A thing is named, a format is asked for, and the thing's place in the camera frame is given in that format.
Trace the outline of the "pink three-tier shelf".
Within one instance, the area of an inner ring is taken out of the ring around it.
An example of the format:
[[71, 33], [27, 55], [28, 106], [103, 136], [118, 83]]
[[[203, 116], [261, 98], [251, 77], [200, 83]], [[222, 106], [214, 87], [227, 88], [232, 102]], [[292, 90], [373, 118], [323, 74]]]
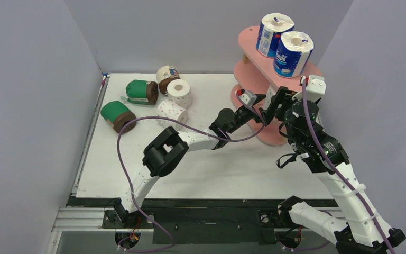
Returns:
[[[275, 89], [280, 86], [292, 91], [301, 91], [299, 78], [284, 78], [279, 76], [273, 68], [273, 58], [261, 55], [256, 49], [259, 26], [250, 26], [242, 30], [238, 36], [238, 44], [243, 51], [243, 58], [234, 67], [234, 77], [238, 84], [232, 92], [238, 89], [251, 90], [255, 94], [266, 94], [270, 85]], [[322, 72], [311, 61], [305, 66], [302, 73], [323, 76]], [[280, 146], [287, 141], [278, 132], [280, 122], [274, 119], [256, 137], [270, 146]]]

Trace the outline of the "floral white paper roll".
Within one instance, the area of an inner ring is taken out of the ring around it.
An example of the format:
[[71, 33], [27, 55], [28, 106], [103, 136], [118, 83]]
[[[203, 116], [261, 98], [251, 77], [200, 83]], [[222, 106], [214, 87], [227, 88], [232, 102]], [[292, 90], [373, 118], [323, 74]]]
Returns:
[[[156, 114], [158, 117], [166, 117], [169, 119], [176, 120], [178, 122], [181, 122], [185, 124], [188, 120], [188, 111], [176, 104], [175, 102], [171, 100], [163, 100], [157, 107], [156, 109]], [[167, 127], [173, 127], [176, 131], [180, 131], [182, 129], [182, 125], [176, 123], [176, 122], [171, 122], [167, 120], [162, 120], [162, 119], [156, 119], [156, 122], [158, 125], [167, 128]]]

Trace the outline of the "blue paper roll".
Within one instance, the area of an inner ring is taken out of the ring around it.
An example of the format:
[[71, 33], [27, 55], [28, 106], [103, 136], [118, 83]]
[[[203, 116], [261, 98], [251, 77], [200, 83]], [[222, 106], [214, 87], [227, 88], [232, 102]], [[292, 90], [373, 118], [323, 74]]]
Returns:
[[294, 21], [289, 16], [281, 13], [267, 14], [261, 19], [256, 42], [257, 51], [267, 58], [274, 58], [281, 34], [293, 29]]

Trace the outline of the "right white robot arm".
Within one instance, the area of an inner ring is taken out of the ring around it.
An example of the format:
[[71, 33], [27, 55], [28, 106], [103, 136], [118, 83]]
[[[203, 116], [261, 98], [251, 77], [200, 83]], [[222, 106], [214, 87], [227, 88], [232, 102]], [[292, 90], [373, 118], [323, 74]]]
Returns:
[[344, 215], [337, 219], [291, 196], [278, 205], [278, 221], [290, 228], [310, 229], [334, 244], [339, 253], [394, 253], [405, 234], [379, 215], [340, 142], [316, 121], [320, 96], [311, 98], [306, 89], [297, 93], [280, 87], [265, 99], [261, 114], [267, 121], [280, 121], [279, 133], [293, 149], [289, 161], [302, 160]]

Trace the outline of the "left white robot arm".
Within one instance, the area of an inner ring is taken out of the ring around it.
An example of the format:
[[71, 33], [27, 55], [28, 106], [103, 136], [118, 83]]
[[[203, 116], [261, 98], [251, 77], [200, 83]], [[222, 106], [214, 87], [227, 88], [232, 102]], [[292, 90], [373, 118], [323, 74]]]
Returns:
[[136, 211], [140, 210], [154, 184], [159, 178], [173, 172], [185, 154], [224, 147], [233, 142], [229, 134], [250, 120], [261, 123], [262, 126], [267, 125], [264, 117], [253, 109], [254, 105], [265, 99], [264, 94], [254, 94], [244, 89], [237, 90], [234, 94], [242, 106], [236, 111], [230, 108], [222, 109], [210, 127], [204, 131], [169, 117], [160, 117], [161, 120], [185, 127], [187, 131], [167, 127], [145, 147], [142, 168], [134, 179], [128, 179], [127, 192], [114, 205], [115, 219], [122, 227], [129, 228], [135, 224]]

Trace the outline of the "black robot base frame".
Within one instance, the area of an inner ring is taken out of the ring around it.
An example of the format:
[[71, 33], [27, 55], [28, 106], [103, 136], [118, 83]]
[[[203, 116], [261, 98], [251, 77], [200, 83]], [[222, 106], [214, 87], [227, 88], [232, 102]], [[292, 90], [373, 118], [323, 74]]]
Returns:
[[278, 220], [279, 199], [147, 199], [147, 214], [129, 214], [118, 198], [70, 197], [67, 206], [102, 208], [100, 227], [114, 229], [124, 248], [135, 246], [141, 233], [151, 232], [154, 244], [231, 244], [257, 242], [300, 249], [300, 226]]

